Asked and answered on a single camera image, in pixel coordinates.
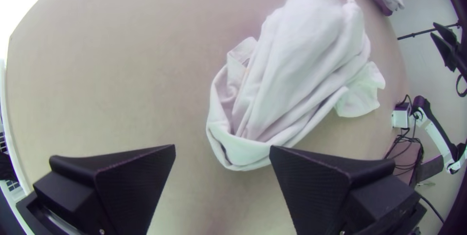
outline black cable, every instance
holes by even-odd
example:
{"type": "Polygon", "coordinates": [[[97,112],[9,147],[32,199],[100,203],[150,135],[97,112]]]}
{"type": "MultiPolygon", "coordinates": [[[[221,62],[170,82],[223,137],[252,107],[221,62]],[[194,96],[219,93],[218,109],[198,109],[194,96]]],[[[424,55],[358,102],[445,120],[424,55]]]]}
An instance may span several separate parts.
{"type": "Polygon", "coordinates": [[[406,171],[404,171],[404,172],[401,172],[401,173],[399,173],[399,174],[395,174],[394,176],[396,176],[396,177],[397,177],[397,176],[400,176],[400,175],[404,175],[405,173],[407,173],[407,172],[410,172],[410,171],[412,171],[412,170],[413,170],[413,168],[411,168],[411,169],[407,169],[406,171]]]}
{"type": "Polygon", "coordinates": [[[397,138],[394,140],[393,145],[391,146],[391,148],[389,148],[389,151],[386,153],[386,156],[384,156],[385,159],[388,158],[388,156],[391,154],[391,152],[394,150],[394,147],[400,142],[400,140],[409,133],[410,128],[407,128],[407,129],[401,128],[400,131],[401,131],[401,134],[398,135],[397,138]]]}
{"type": "Polygon", "coordinates": [[[444,224],[444,219],[443,217],[441,217],[441,214],[439,214],[439,212],[434,208],[434,206],[428,201],[428,199],[426,199],[426,197],[422,196],[420,193],[418,193],[420,198],[423,199],[424,202],[426,202],[428,204],[428,206],[430,206],[430,208],[434,211],[434,213],[438,216],[439,220],[444,224]]]}
{"type": "MultiPolygon", "coordinates": [[[[413,125],[413,133],[412,133],[412,139],[415,138],[415,128],[417,127],[417,120],[415,120],[415,123],[413,125]]],[[[410,141],[410,144],[400,153],[396,154],[395,156],[391,157],[390,159],[394,159],[402,154],[404,154],[407,150],[409,150],[410,146],[413,144],[412,141],[410,141]]]]}

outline tabletop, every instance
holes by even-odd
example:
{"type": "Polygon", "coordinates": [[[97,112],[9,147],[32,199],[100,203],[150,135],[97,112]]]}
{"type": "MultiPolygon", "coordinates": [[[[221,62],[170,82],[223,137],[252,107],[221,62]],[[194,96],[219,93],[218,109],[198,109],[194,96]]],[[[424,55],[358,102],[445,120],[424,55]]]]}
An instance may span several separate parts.
{"type": "MultiPolygon", "coordinates": [[[[291,235],[271,166],[225,169],[206,137],[210,84],[226,53],[286,0],[39,0],[10,38],[6,101],[27,182],[51,155],[92,156],[175,144],[177,158],[148,234],[291,235]]],[[[371,0],[363,9],[371,57],[386,79],[381,107],[332,111],[295,148],[380,159],[407,92],[393,29],[371,0]]]]}

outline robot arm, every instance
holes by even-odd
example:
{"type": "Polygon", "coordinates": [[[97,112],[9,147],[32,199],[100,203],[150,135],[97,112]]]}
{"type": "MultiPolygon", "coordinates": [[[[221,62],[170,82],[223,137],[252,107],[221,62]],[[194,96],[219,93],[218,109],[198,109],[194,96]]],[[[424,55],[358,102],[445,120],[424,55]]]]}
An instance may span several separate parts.
{"type": "MultiPolygon", "coordinates": [[[[399,117],[400,111],[397,108],[395,110],[395,112],[398,112],[399,117]]],[[[455,145],[449,140],[448,135],[431,112],[428,100],[423,96],[417,96],[413,101],[412,108],[404,111],[404,113],[407,114],[407,124],[415,123],[431,137],[443,156],[445,169],[451,174],[459,171],[467,159],[467,154],[465,153],[466,144],[460,143],[455,145]]]]}

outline wire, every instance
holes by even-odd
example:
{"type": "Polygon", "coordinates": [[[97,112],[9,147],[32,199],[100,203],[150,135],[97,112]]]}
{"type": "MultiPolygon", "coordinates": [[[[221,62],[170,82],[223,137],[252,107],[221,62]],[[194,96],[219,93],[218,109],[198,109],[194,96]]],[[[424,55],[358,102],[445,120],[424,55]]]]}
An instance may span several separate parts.
{"type": "Polygon", "coordinates": [[[410,104],[410,109],[412,109],[412,99],[408,94],[405,95],[404,100],[402,102],[399,102],[396,106],[400,106],[405,103],[405,100],[409,99],[409,104],[410,104]]]}
{"type": "Polygon", "coordinates": [[[386,153],[386,156],[384,156],[385,159],[389,157],[391,152],[394,150],[394,147],[400,142],[400,140],[402,138],[404,138],[409,133],[409,131],[410,131],[410,128],[407,128],[407,129],[401,128],[400,129],[400,135],[398,135],[397,138],[394,140],[393,145],[391,146],[391,148],[389,148],[389,151],[386,153]]]}
{"type": "Polygon", "coordinates": [[[439,220],[444,224],[444,219],[443,217],[441,217],[441,214],[439,214],[439,212],[434,208],[434,206],[428,201],[428,199],[424,196],[422,196],[420,193],[418,193],[418,195],[420,196],[421,199],[423,199],[424,202],[426,202],[428,204],[428,206],[430,206],[430,208],[434,211],[434,213],[438,216],[439,220]]]}
{"type": "MultiPolygon", "coordinates": [[[[415,124],[413,125],[412,139],[415,138],[415,128],[416,128],[416,126],[417,126],[417,120],[415,120],[415,124]]],[[[396,158],[396,157],[398,157],[398,156],[404,154],[407,150],[409,150],[409,148],[410,148],[410,146],[411,146],[412,144],[413,144],[413,142],[410,141],[410,144],[409,144],[402,152],[400,152],[399,154],[394,155],[393,157],[391,157],[391,159],[396,158]]]]}
{"type": "MultiPolygon", "coordinates": [[[[401,102],[397,103],[396,105],[397,106],[400,106],[404,103],[407,102],[407,100],[409,101],[409,112],[412,111],[412,99],[410,98],[410,96],[408,94],[405,95],[404,97],[404,100],[402,100],[401,102]]],[[[396,157],[399,157],[400,155],[404,154],[405,152],[407,152],[410,147],[412,146],[413,143],[417,143],[420,145],[420,152],[415,160],[415,162],[411,163],[411,164],[397,164],[395,165],[395,168],[396,169],[399,169],[401,170],[400,173],[398,174],[395,174],[395,176],[400,176],[400,175],[403,175],[405,173],[408,173],[412,170],[416,170],[417,167],[420,166],[421,162],[422,162],[422,159],[423,159],[423,154],[424,154],[424,148],[423,148],[423,145],[420,141],[419,138],[415,138],[415,132],[416,132],[416,126],[417,126],[417,120],[420,119],[419,115],[416,115],[416,114],[412,114],[415,118],[415,124],[413,126],[413,131],[412,131],[412,137],[408,137],[407,134],[410,132],[410,128],[401,128],[400,130],[400,134],[397,135],[396,139],[394,140],[391,148],[389,149],[389,151],[386,153],[386,155],[384,156],[385,159],[389,158],[389,155],[391,154],[391,152],[394,150],[394,148],[398,145],[398,144],[401,144],[401,143],[406,143],[406,142],[409,142],[409,144],[404,148],[404,150],[402,150],[401,152],[393,155],[392,157],[390,157],[389,159],[394,159],[396,157]]]]}

